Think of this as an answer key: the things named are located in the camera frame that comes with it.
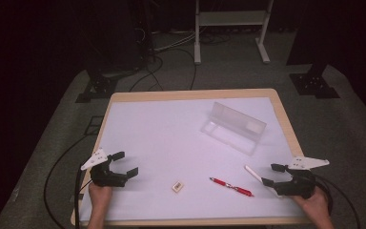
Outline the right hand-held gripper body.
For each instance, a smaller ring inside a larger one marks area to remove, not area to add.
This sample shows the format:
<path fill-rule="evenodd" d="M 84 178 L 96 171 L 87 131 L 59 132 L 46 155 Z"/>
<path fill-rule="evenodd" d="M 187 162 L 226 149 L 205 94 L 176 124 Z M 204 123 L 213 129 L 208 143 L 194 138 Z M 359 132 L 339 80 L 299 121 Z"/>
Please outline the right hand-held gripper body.
<path fill-rule="evenodd" d="M 329 165 L 327 159 L 317 159 L 305 156 L 296 156 L 287 164 L 292 170 L 291 188 L 289 190 L 276 191 L 279 196 L 301 196 L 309 198 L 316 187 L 315 176 L 311 172 L 313 168 Z"/>

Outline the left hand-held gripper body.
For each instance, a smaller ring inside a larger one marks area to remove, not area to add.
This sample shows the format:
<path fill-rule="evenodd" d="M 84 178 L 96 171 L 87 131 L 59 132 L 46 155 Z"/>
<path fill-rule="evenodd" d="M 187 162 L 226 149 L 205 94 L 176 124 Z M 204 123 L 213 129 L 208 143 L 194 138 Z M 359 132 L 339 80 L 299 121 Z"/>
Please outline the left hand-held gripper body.
<path fill-rule="evenodd" d="M 117 174 L 110 169 L 113 161 L 108 161 L 108 154 L 99 148 L 80 167 L 82 171 L 90 169 L 91 180 L 97 186 L 124 187 L 127 180 L 120 180 Z"/>

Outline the white pen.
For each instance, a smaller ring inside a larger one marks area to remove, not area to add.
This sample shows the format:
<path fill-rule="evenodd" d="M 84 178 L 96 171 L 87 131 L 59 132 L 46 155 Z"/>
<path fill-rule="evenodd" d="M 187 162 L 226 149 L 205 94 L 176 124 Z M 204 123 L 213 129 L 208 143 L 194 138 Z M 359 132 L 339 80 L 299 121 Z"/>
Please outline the white pen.
<path fill-rule="evenodd" d="M 264 187 L 265 189 L 269 190 L 271 193 L 273 193 L 277 198 L 281 198 L 281 196 L 279 196 L 276 192 L 276 190 L 272 187 L 266 186 L 263 183 L 263 179 L 260 175 L 258 175 L 250 166 L 248 165 L 244 165 L 245 170 L 251 174 L 256 180 L 258 180 Z"/>

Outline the red pen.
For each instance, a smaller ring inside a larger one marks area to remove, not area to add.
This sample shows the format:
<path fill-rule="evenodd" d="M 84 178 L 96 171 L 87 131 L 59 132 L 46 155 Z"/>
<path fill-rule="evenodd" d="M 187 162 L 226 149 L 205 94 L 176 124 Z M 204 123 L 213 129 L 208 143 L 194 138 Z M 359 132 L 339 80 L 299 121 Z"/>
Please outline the red pen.
<path fill-rule="evenodd" d="M 220 180 L 218 178 L 215 178 L 215 177 L 209 177 L 209 179 L 216 183 L 216 184 L 219 184 L 221 186 L 224 186 L 224 187 L 227 187 L 229 189 L 232 189 L 232 190 L 235 190 L 236 192 L 244 195 L 244 196 L 247 196 L 247 197 L 253 197 L 253 193 L 247 189 L 244 189 L 244 188 L 241 188 L 241 187 L 237 187 L 237 186 L 233 186 L 232 184 L 228 183 L 228 182 L 225 182 L 223 180 Z"/>

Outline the clear plastic pencil case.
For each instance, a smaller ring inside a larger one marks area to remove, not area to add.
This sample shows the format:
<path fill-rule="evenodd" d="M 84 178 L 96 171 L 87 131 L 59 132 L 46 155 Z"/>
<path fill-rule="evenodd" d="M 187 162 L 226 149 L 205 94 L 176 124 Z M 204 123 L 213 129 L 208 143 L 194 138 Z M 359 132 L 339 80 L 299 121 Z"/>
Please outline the clear plastic pencil case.
<path fill-rule="evenodd" d="M 215 102 L 201 132 L 251 156 L 267 124 L 254 117 Z"/>

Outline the person's left hand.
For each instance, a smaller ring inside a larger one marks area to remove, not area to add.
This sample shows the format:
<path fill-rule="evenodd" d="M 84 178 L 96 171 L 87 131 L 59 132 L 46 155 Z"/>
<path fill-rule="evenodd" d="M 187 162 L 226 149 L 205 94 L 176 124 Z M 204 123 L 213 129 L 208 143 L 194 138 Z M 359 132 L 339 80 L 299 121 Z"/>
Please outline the person's left hand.
<path fill-rule="evenodd" d="M 112 187 L 101 187 L 91 183 L 89 193 L 93 209 L 107 210 L 109 208 L 112 199 Z"/>

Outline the person's right hand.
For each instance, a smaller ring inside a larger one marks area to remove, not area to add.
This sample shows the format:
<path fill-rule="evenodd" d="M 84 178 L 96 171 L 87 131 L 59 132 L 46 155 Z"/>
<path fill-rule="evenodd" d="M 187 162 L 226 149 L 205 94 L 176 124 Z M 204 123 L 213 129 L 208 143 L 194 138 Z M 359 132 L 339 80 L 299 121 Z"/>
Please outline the person's right hand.
<path fill-rule="evenodd" d="M 310 220 L 324 220 L 330 216 L 328 199 L 325 193 L 318 187 L 315 187 L 313 194 L 309 198 L 293 196 L 293 200 Z"/>

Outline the white table mat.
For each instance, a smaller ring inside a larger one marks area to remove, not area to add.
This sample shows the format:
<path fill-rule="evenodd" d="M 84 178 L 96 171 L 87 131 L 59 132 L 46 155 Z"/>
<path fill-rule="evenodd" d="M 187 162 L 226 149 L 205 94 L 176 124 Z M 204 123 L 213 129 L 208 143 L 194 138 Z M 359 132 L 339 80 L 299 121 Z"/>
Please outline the white table mat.
<path fill-rule="evenodd" d="M 109 221 L 301 216 L 291 199 L 277 198 L 244 168 L 248 165 L 273 180 L 288 179 L 270 168 L 293 157 L 271 100 L 230 98 L 222 103 L 267 124 L 251 156 L 201 132 L 214 104 L 211 99 L 112 103 L 98 146 L 108 154 L 125 152 L 125 158 L 112 164 L 113 171 L 138 168 L 139 174 L 125 187 L 114 189 Z M 184 184 L 178 193 L 172 189 L 177 181 Z"/>

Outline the black stand base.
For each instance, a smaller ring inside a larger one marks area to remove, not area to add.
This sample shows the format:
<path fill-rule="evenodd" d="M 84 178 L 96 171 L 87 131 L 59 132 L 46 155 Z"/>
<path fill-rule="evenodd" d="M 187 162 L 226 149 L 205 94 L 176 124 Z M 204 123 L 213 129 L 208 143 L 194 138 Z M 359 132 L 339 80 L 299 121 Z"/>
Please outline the black stand base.
<path fill-rule="evenodd" d="M 314 63 L 306 73 L 291 73 L 290 78 L 300 95 L 314 95 L 316 98 L 339 98 L 336 90 L 324 79 L 326 64 Z"/>
<path fill-rule="evenodd" d="M 89 81 L 83 93 L 79 94 L 76 103 L 89 103 L 93 99 L 107 99 L 115 91 L 117 81 L 100 73 L 88 73 Z"/>

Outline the dark equipment rack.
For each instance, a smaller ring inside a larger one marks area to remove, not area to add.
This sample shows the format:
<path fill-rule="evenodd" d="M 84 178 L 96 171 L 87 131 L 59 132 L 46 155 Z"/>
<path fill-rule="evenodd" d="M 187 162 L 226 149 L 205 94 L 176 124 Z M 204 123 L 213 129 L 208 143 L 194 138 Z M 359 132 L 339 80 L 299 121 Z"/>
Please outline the dark equipment rack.
<path fill-rule="evenodd" d="M 133 5 L 139 0 L 88 0 L 92 20 L 92 42 L 100 58 L 110 68 L 135 71 L 143 67 L 145 55 L 139 39 L 139 15 Z"/>

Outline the white metal stand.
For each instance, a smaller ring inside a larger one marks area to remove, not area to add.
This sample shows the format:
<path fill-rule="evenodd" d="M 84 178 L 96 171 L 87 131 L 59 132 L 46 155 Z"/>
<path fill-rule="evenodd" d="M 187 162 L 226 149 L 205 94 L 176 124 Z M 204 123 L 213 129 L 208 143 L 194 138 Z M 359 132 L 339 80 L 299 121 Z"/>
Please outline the white metal stand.
<path fill-rule="evenodd" d="M 257 49 L 262 62 L 271 62 L 264 46 L 264 39 L 271 18 L 274 0 L 268 0 L 265 10 L 245 10 L 245 11 L 201 11 L 199 0 L 195 1 L 195 21 L 194 21 L 194 58 L 195 64 L 201 63 L 200 29 L 205 27 L 219 26 L 260 26 L 260 35 L 255 39 Z"/>

